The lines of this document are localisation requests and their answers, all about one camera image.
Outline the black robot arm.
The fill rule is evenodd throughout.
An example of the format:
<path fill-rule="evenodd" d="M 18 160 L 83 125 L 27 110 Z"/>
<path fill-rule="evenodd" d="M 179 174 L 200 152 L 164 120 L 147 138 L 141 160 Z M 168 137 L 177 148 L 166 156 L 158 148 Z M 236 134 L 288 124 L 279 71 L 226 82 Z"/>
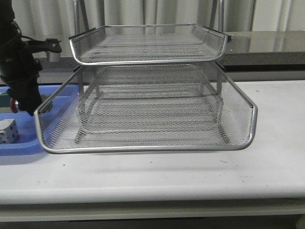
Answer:
<path fill-rule="evenodd" d="M 0 2 L 0 78 L 19 108 L 33 116 L 42 103 L 37 78 L 42 66 L 22 41 L 10 0 Z"/>

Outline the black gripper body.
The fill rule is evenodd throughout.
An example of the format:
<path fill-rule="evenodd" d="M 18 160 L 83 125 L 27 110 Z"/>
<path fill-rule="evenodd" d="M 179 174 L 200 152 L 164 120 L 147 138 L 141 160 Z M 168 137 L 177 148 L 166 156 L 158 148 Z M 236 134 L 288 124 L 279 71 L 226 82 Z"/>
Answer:
<path fill-rule="evenodd" d="M 28 63 L 17 59 L 0 62 L 0 78 L 9 87 L 9 96 L 18 102 L 20 110 L 31 116 L 42 103 L 37 82 L 41 70 L 42 65 L 37 59 Z"/>

